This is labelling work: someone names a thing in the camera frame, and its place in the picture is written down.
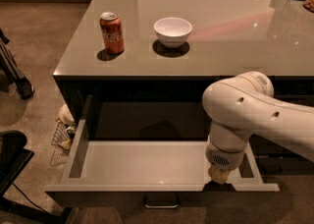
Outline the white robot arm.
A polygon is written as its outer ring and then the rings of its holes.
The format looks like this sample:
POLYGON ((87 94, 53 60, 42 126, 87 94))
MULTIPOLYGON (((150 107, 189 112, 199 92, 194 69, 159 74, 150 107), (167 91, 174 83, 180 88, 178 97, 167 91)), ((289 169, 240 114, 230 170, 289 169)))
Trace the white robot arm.
POLYGON ((211 118, 205 155, 216 183, 226 183, 239 167, 253 135, 314 161, 314 108, 276 99, 271 81, 262 73, 210 84, 202 106, 211 118))

